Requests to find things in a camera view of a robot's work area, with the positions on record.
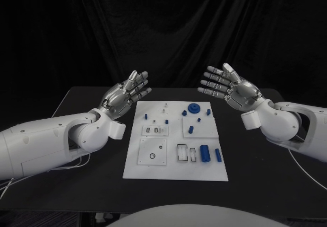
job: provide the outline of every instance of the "black curtain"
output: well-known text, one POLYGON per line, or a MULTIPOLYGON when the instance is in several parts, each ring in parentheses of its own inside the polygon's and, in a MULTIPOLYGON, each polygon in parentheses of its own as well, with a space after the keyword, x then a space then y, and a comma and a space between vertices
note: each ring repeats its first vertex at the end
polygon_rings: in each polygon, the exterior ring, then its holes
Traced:
POLYGON ((2 4, 3 109, 38 116, 34 104, 52 111, 72 86, 111 86, 133 70, 149 71, 150 87, 198 87, 224 62, 289 101, 327 106, 326 1, 2 4))

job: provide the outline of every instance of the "blue part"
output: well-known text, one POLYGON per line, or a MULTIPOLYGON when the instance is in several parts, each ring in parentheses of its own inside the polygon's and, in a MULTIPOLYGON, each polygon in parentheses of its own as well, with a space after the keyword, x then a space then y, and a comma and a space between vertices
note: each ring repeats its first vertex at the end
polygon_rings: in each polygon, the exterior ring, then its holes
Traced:
POLYGON ((201 106, 196 104, 196 103, 192 103, 189 105, 189 111, 193 113, 193 114, 198 114, 201 112, 201 106))
POLYGON ((189 134, 193 133, 193 128, 195 128, 193 126, 189 127, 189 134))
POLYGON ((221 151, 219 149, 217 149, 215 151, 217 151, 217 160, 218 162, 222 162, 221 151))
POLYGON ((201 145, 201 152, 202 152, 202 161, 209 162, 211 161, 211 153, 209 153, 208 145, 201 145))

